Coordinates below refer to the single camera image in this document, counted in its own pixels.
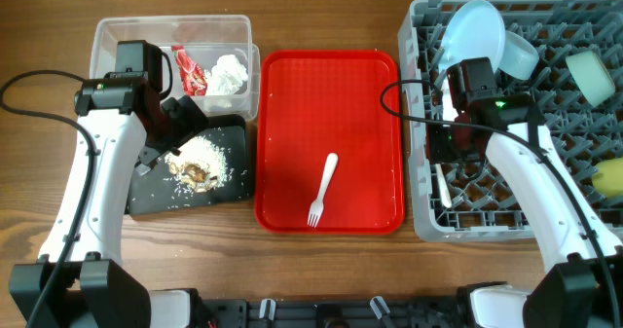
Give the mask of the food scraps and rice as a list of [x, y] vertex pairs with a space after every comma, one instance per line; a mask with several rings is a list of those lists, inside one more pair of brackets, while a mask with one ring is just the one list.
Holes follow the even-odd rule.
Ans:
[[230, 181], [229, 149], [219, 146], [203, 136], [196, 136], [178, 149], [167, 153], [164, 161], [170, 179], [182, 192], [191, 195], [219, 189]]

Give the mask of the mint green bowl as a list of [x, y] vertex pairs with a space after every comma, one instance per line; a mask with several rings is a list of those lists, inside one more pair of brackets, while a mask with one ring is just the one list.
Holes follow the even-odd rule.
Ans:
[[614, 81], [596, 53], [586, 51], [569, 55], [566, 64], [573, 81], [593, 107], [598, 107], [614, 95]]

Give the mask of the red snack wrapper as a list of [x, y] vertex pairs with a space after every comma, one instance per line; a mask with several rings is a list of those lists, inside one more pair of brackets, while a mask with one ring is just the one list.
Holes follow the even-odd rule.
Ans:
[[179, 68], [183, 91], [189, 96], [205, 96], [207, 80], [203, 69], [189, 57], [183, 46], [171, 49]]

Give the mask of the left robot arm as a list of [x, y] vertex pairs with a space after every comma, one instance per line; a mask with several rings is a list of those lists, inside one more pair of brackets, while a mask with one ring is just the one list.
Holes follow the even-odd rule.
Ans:
[[148, 291], [121, 266], [131, 177], [207, 128], [189, 98], [170, 97], [171, 62], [143, 40], [117, 46], [115, 69], [85, 79], [74, 98], [78, 132], [55, 224], [35, 263], [13, 267], [9, 291], [29, 327], [203, 327], [194, 288]]

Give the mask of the light blue bowl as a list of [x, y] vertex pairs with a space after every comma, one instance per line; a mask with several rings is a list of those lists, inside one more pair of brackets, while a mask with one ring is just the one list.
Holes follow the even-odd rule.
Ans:
[[498, 69], [519, 80], [528, 80], [539, 61], [536, 48], [518, 34], [506, 31]]

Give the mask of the light blue plate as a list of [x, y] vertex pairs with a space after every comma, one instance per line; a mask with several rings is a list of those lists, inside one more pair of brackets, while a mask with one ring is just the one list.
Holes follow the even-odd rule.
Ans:
[[505, 39], [505, 25], [499, 11], [486, 0], [471, 0], [454, 14], [446, 27], [438, 69], [444, 71], [466, 59], [487, 57], [496, 71]]

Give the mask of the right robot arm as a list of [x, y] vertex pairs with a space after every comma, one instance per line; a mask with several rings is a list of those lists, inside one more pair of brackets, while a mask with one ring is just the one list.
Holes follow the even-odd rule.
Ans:
[[429, 128], [437, 163], [489, 162], [537, 241], [545, 276], [531, 291], [482, 284], [466, 292], [478, 327], [619, 327], [622, 241], [596, 214], [554, 147], [528, 94], [503, 96], [486, 57], [449, 67], [458, 116]]

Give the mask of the white tissue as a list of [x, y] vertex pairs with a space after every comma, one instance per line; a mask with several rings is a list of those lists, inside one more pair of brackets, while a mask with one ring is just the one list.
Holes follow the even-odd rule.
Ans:
[[216, 64], [204, 71], [207, 95], [236, 94], [248, 81], [247, 69], [235, 55], [222, 55]]

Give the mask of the white plastic spoon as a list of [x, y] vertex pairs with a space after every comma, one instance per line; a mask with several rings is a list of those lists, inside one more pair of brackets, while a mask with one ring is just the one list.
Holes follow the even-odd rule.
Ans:
[[451, 208], [453, 205], [452, 197], [447, 185], [447, 181], [440, 164], [435, 164], [437, 183], [439, 188], [440, 199], [445, 208]]

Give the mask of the yellow plastic cup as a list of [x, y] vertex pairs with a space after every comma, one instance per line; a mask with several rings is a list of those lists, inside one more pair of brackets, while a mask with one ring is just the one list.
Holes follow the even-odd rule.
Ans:
[[593, 187], [607, 198], [620, 197], [623, 190], [623, 159], [602, 161], [596, 165], [592, 176]]

